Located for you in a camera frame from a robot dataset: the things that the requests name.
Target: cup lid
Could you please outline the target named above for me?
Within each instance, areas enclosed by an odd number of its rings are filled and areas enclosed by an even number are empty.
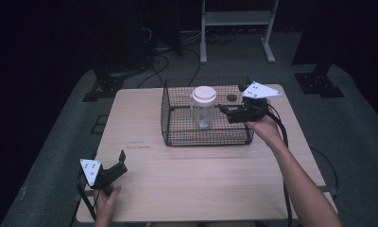
[[[216,91],[212,87],[201,86],[197,87],[192,93],[195,104],[200,107],[211,106],[215,102]]]

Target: white cup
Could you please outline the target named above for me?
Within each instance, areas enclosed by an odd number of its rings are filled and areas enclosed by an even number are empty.
[[[216,91],[212,87],[197,87],[191,98],[191,119],[195,118],[197,129],[209,129],[214,119]]]

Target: forearm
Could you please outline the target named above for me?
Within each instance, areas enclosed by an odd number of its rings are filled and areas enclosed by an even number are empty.
[[[109,219],[106,219],[106,218],[98,218],[96,221],[95,221],[95,226],[94,227],[109,227],[110,226],[110,223],[111,221]]]
[[[342,226],[333,206],[282,140],[266,142],[277,159],[289,198],[303,226]]]

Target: small black object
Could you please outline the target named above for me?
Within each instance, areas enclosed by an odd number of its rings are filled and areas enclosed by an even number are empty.
[[[245,92],[248,87],[248,85],[238,85],[239,92]]]
[[[236,95],[227,95],[227,100],[229,100],[230,102],[234,102],[238,99],[238,96]]]
[[[243,107],[229,111],[227,107],[218,105],[219,111],[228,117],[228,122],[239,123],[248,121],[258,121],[268,112],[268,103],[266,98],[252,99],[243,98]]]
[[[103,190],[106,195],[109,196],[112,193],[112,182],[128,171],[127,167],[124,164],[125,158],[125,152],[121,150],[119,162],[117,164],[109,169],[103,169],[102,166],[97,174],[94,185],[91,186],[91,188],[94,190]]]

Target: wooden table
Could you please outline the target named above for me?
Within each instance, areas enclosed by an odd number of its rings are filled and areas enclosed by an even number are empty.
[[[283,93],[272,97],[288,133],[289,147],[318,186],[325,182]],[[113,221],[228,221],[287,218],[283,178],[265,143],[248,146],[169,148],[161,133],[163,89],[121,90],[115,97],[96,160],[116,164],[121,149],[128,172]],[[331,197],[327,194],[333,207]],[[77,220],[93,222],[84,202]]]

